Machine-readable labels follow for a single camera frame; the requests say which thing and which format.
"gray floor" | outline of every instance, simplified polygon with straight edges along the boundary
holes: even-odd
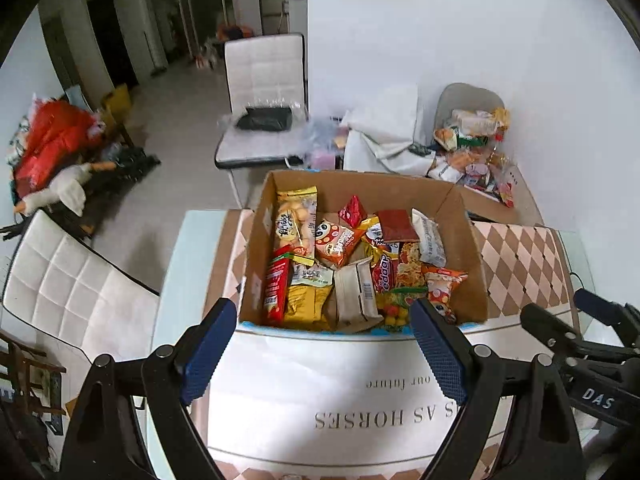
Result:
[[[228,175],[213,163],[222,132],[218,122],[230,110],[226,78],[222,67],[212,72],[178,61],[132,97],[127,128],[134,142],[162,164],[124,197],[95,237],[94,248],[160,290],[185,212],[238,208]],[[249,204],[266,172],[234,171]]]

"chair seat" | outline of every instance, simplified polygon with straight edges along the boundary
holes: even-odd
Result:
[[[91,361],[103,353],[124,361],[149,355],[159,298],[40,210],[15,251],[2,302]]]

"black fabric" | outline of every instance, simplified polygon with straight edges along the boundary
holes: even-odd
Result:
[[[239,130],[284,132],[291,129],[292,121],[291,108],[288,106],[248,107],[238,119],[236,127]]]

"wooden chair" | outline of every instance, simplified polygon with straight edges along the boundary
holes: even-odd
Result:
[[[66,373],[66,368],[39,360],[38,358],[45,358],[47,353],[17,342],[1,332],[0,340],[4,341],[8,347],[8,352],[0,351],[0,366],[7,369],[6,374],[0,373],[0,378],[11,382],[14,389],[14,403],[27,414],[66,415],[61,406],[61,399],[52,398],[50,400],[52,406],[43,406],[33,390],[43,390],[44,385],[31,382],[31,367],[40,368],[50,374]]]

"metal screw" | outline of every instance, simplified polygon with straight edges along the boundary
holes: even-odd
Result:
[[[169,357],[172,353],[174,353],[174,347],[171,345],[162,345],[156,350],[156,355],[162,358]]]
[[[101,354],[101,355],[98,355],[97,358],[95,358],[94,365],[96,365],[99,368],[102,368],[103,366],[108,365],[109,362],[111,362],[111,356],[109,354]]]
[[[489,357],[491,355],[491,349],[487,345],[474,346],[474,352],[478,357]]]
[[[546,354],[538,354],[538,362],[543,366],[551,366],[553,361],[551,360],[551,357]]]

